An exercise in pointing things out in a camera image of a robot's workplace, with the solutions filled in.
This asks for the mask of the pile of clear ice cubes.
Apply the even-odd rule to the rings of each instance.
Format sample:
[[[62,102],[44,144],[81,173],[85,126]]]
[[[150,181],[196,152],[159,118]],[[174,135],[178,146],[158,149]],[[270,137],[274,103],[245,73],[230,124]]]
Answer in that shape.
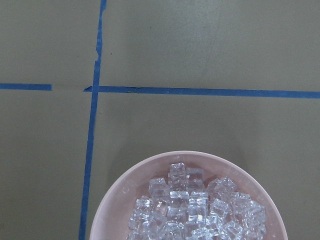
[[[129,240],[262,240],[265,207],[238,190],[229,177],[205,183],[204,170],[170,165],[135,202]]]

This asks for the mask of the pink bowl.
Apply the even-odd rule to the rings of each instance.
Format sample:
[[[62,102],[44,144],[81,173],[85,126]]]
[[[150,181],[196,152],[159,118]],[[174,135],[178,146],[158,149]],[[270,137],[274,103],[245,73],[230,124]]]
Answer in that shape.
[[[96,211],[89,238],[91,240],[125,240],[128,221],[136,199],[148,195],[149,181],[167,177],[171,164],[183,162],[186,167],[202,168],[205,182],[229,177],[242,193],[265,207],[266,240],[286,240],[288,235],[282,217],[265,189],[246,171],[221,157],[198,151],[180,150],[151,156],[123,173],[109,188]]]

